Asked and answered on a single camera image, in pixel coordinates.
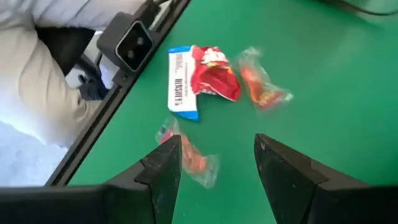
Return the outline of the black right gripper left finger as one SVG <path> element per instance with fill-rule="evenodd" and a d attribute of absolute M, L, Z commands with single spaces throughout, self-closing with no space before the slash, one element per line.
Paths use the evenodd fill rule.
<path fill-rule="evenodd" d="M 103 184 L 0 188 L 0 224 L 171 224 L 181 169 L 176 135 Z"/>

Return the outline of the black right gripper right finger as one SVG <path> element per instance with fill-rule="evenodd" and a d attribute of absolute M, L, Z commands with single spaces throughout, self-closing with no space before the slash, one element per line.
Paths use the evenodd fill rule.
<path fill-rule="evenodd" d="M 277 224 L 398 224 L 398 185 L 369 185 L 265 134 L 254 156 Z"/>

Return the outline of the clear wrapped orange candy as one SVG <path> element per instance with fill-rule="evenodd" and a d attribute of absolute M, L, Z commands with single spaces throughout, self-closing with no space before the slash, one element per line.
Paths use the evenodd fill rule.
<path fill-rule="evenodd" d="M 191 178 L 210 189 L 215 186 L 220 162 L 217 155 L 204 156 L 187 135 L 179 128 L 176 118 L 167 118 L 155 135 L 159 144 L 166 142 L 174 135 L 180 135 L 182 141 L 182 166 Z"/>

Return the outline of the clear wrapped red candy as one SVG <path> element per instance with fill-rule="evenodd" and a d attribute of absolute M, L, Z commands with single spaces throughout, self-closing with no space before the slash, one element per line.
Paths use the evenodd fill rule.
<path fill-rule="evenodd" d="M 259 62 L 261 53 L 254 47 L 243 50 L 238 55 L 238 68 L 251 101 L 259 110 L 267 110 L 279 103 L 294 98 L 287 89 L 271 82 L 268 73 Z"/>

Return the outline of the red Skittles candy pack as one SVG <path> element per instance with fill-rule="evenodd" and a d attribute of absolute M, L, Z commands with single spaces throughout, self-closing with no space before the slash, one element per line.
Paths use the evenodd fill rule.
<path fill-rule="evenodd" d="M 219 47 L 192 46 L 195 69 L 191 77 L 193 93 L 220 95 L 230 101 L 237 101 L 241 85 L 226 55 Z"/>

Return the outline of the person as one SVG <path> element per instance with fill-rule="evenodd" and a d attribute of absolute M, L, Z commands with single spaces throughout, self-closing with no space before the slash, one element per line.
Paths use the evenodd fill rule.
<path fill-rule="evenodd" d="M 0 0 L 0 121 L 44 144 L 70 147 L 100 101 L 71 88 L 36 27 L 103 30 L 145 0 Z"/>

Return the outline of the white blue Hershey's bar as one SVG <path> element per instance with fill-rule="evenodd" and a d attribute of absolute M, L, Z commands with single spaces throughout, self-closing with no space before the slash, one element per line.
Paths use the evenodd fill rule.
<path fill-rule="evenodd" d="M 171 48 L 168 56 L 168 109 L 181 118 L 199 122 L 197 96 L 193 93 L 191 86 L 191 78 L 195 70 L 192 46 Z"/>

